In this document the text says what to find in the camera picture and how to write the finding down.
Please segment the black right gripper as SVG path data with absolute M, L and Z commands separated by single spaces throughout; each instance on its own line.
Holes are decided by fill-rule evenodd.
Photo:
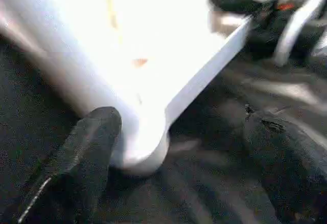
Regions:
M 256 14 L 267 8 L 267 2 L 256 0 L 209 0 L 222 12 Z M 250 51 L 274 51 L 293 10 L 278 10 L 266 22 L 254 25 L 248 33 L 247 48 Z

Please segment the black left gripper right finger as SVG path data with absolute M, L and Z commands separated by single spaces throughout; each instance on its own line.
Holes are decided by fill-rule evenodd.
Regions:
M 282 223 L 326 223 L 326 149 L 291 120 L 245 106 L 245 148 Z

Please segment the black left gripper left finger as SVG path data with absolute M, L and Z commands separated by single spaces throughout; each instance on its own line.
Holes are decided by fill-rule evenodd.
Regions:
M 96 108 L 79 120 L 6 207 L 1 223 L 88 223 L 107 185 L 121 127 L 113 107 Z

